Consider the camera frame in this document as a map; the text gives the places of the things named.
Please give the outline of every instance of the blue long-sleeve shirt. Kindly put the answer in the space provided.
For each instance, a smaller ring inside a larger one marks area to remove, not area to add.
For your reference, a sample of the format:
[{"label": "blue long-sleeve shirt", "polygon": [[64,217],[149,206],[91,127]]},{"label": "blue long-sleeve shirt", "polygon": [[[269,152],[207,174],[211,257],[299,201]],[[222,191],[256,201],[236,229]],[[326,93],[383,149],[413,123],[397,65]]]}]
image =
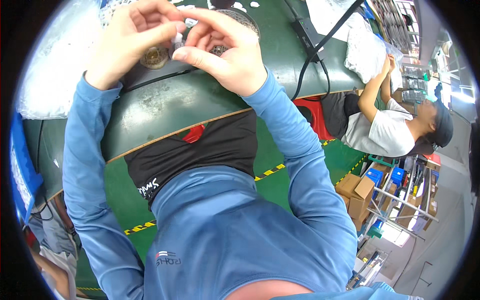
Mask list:
[{"label": "blue long-sleeve shirt", "polygon": [[258,280],[339,292],[352,275],[356,231],[335,193],[317,135],[273,74],[243,98],[285,156],[293,214],[226,166],[185,171],[158,193],[158,232],[145,266],[107,205],[100,141],[121,85],[77,85],[65,130],[63,188],[68,213],[109,299],[223,299]]}]

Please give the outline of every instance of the white t-shirt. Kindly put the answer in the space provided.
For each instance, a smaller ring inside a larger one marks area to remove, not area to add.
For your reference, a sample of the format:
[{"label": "white t-shirt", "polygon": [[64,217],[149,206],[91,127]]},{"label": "white t-shirt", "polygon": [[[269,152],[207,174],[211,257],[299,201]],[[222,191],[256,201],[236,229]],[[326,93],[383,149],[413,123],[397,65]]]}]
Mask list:
[{"label": "white t-shirt", "polygon": [[60,254],[56,254],[52,250],[40,246],[40,255],[50,260],[52,263],[56,264],[63,270],[67,271],[68,274],[68,283],[70,288],[70,298],[65,299],[58,291],[55,289],[57,283],[55,279],[47,272],[42,270],[42,276],[48,284],[48,287],[52,290],[53,294],[58,300],[76,300],[77,288],[75,285],[75,275],[77,273],[77,260],[75,259],[73,254],[67,254],[62,252]]},{"label": "white t-shirt", "polygon": [[377,111],[371,124],[361,112],[351,115],[342,142],[365,153],[386,157],[404,156],[415,145],[405,119],[411,120],[413,117],[390,99],[387,110]]}]

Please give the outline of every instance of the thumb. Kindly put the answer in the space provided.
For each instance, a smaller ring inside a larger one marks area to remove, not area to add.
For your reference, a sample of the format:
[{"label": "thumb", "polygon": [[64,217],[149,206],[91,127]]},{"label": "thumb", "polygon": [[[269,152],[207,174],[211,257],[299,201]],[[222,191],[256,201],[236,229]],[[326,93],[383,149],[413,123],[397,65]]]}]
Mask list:
[{"label": "thumb", "polygon": [[185,23],[183,22],[168,22],[147,29],[137,34],[136,44],[138,47],[148,49],[155,47],[166,41],[170,41],[177,32],[185,31]]},{"label": "thumb", "polygon": [[174,60],[186,62],[215,76],[228,68],[228,62],[197,47],[181,47],[172,55]]}]

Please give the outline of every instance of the white bag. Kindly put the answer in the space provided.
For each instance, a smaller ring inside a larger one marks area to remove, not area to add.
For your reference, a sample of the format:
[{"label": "white bag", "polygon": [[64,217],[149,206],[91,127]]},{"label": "white bag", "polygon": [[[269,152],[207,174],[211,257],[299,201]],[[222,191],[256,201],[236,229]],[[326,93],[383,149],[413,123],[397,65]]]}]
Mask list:
[{"label": "white bag", "polygon": [[364,84],[382,72],[386,50],[384,42],[363,28],[348,32],[345,67],[357,73]]},{"label": "white bag", "polygon": [[102,33],[99,10],[97,0],[68,1],[46,28],[19,89],[17,111],[24,119],[68,116],[76,85]]}]

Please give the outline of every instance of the yellow and black tape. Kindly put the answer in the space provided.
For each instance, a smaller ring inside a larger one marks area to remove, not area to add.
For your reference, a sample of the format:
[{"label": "yellow and black tape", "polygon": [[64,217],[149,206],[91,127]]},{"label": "yellow and black tape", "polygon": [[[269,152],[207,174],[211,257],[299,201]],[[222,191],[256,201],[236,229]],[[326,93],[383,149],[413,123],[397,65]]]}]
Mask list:
[{"label": "yellow and black tape", "polygon": [[[361,158],[361,160],[359,160],[358,163],[356,163],[355,166],[354,166],[350,171],[348,171],[348,174],[351,173],[353,170],[355,170],[355,168],[358,167],[359,164],[361,164],[361,162],[362,162],[366,157],[367,157],[367,155],[365,154],[365,155]],[[342,177],[342,178],[340,178],[340,180],[335,183],[335,186],[336,186],[337,184],[339,184],[340,181],[342,181],[343,178],[345,178],[345,176]]]},{"label": "yellow and black tape", "polygon": [[147,229],[151,226],[155,226],[156,225],[156,220],[152,220],[150,222],[146,222],[145,224],[143,225],[137,225],[135,227],[133,227],[132,229],[127,229],[125,230],[125,234],[126,235],[129,235],[129,234],[132,234],[132,233],[135,233],[135,232],[138,232],[138,231],[141,231],[141,230],[144,230],[144,229]]},{"label": "yellow and black tape", "polygon": [[280,164],[280,165],[276,166],[275,168],[272,168],[268,171],[263,172],[262,174],[260,174],[258,176],[255,176],[255,181],[262,180],[263,178],[267,177],[268,175],[272,175],[273,173],[278,172],[283,168],[285,168],[285,165]]},{"label": "yellow and black tape", "polygon": [[102,290],[101,288],[79,288],[79,287],[77,287],[77,289],[80,289],[80,290]]},{"label": "yellow and black tape", "polygon": [[336,139],[332,139],[332,140],[326,140],[325,142],[322,143],[322,146],[327,146],[328,144],[330,144],[331,142],[335,141]]}]

